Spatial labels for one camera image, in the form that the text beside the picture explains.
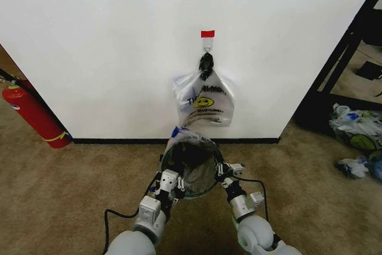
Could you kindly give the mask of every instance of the carpet floor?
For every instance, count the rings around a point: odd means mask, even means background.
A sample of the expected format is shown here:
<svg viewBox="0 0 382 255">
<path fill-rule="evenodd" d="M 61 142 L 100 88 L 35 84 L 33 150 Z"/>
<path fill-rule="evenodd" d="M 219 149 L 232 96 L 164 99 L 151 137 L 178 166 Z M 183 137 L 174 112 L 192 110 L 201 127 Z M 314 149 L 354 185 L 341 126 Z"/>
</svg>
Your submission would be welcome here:
<svg viewBox="0 0 382 255">
<path fill-rule="evenodd" d="M 55 150 L 3 100 L 0 115 L 0 253 L 101 254 L 104 209 L 134 212 L 165 146 Z M 275 232 L 303 254 L 382 254 L 382 185 L 369 176 L 348 179 L 333 167 L 358 151 L 293 122 L 278 145 L 221 150 L 226 161 L 246 164 L 245 177 L 265 182 Z M 110 216 L 111 238 L 133 223 Z M 157 253 L 244 253 L 221 186 L 177 203 Z"/>
</svg>

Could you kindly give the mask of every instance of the plastic bag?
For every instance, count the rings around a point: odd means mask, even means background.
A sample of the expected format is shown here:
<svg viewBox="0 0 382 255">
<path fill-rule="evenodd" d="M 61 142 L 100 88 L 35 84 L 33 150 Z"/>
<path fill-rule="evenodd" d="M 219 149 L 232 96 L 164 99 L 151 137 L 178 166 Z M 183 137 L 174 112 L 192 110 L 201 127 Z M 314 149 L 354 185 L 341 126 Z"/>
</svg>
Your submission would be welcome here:
<svg viewBox="0 0 382 255">
<path fill-rule="evenodd" d="M 382 181 L 382 151 L 377 150 L 370 154 L 368 168 L 375 178 Z"/>
<path fill-rule="evenodd" d="M 361 179 L 365 177 L 365 173 L 369 172 L 367 159 L 364 155 L 357 156 L 356 159 L 345 158 L 335 164 L 340 171 L 347 177 L 353 179 Z"/>
<path fill-rule="evenodd" d="M 359 149 L 382 148 L 382 113 L 373 110 L 350 110 L 348 106 L 333 106 L 329 121 L 335 135 Z"/>
<path fill-rule="evenodd" d="M 216 144 L 199 133 L 175 127 L 162 157 L 160 171 L 167 168 L 184 178 L 185 198 L 197 198 L 215 185 L 215 171 L 223 160 Z"/>
<path fill-rule="evenodd" d="M 214 71 L 210 53 L 201 58 L 199 70 L 173 82 L 180 125 L 228 127 L 233 117 L 233 94 Z"/>
</svg>

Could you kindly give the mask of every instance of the white plastic bag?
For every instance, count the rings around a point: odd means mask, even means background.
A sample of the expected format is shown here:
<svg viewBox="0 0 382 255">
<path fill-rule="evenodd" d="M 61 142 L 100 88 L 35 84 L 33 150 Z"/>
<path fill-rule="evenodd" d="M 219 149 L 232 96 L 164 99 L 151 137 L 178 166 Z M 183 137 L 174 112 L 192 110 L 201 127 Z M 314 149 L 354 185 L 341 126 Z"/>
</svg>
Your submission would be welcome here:
<svg viewBox="0 0 382 255">
<path fill-rule="evenodd" d="M 329 121 L 335 135 L 359 149 L 382 148 L 382 113 L 373 110 L 350 110 L 335 104 Z"/>
<path fill-rule="evenodd" d="M 209 53 L 203 58 L 206 56 L 212 61 Z M 180 125 L 228 127 L 233 117 L 233 94 L 212 68 L 213 61 L 211 66 L 203 67 L 203 58 L 198 71 L 173 82 Z"/>
</svg>

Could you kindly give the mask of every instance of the fire extinguisher label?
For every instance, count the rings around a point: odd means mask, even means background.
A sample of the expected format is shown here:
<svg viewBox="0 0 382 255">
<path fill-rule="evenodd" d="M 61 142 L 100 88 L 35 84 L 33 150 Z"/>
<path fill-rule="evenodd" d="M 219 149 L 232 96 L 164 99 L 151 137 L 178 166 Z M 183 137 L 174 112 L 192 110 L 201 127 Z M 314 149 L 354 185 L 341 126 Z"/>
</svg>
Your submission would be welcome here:
<svg viewBox="0 0 382 255">
<path fill-rule="evenodd" d="M 16 106 L 16 105 L 11 105 L 12 106 L 12 108 L 14 109 L 14 110 L 20 110 L 20 107 L 19 106 Z"/>
</svg>

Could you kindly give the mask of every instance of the crumpled plastic bag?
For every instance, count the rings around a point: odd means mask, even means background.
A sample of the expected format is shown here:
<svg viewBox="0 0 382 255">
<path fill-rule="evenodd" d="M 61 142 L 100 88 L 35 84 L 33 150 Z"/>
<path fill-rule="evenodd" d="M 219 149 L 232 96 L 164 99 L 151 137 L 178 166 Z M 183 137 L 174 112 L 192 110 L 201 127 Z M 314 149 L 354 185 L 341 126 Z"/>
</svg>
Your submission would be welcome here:
<svg viewBox="0 0 382 255">
<path fill-rule="evenodd" d="M 356 159 L 345 158 L 335 164 L 340 171 L 347 177 L 361 179 L 365 177 L 365 173 L 369 172 L 366 167 L 367 160 L 365 156 L 357 156 Z"/>
<path fill-rule="evenodd" d="M 374 177 L 382 180 L 382 151 L 378 150 L 370 154 L 368 168 Z"/>
<path fill-rule="evenodd" d="M 222 156 L 216 144 L 187 128 L 175 127 L 162 157 L 160 171 L 167 168 L 184 178 L 185 198 L 197 198 L 217 182 L 215 171 Z"/>
<path fill-rule="evenodd" d="M 333 106 L 329 121 L 337 138 L 359 149 L 382 148 L 382 112 L 350 110 L 348 106 Z"/>
</svg>

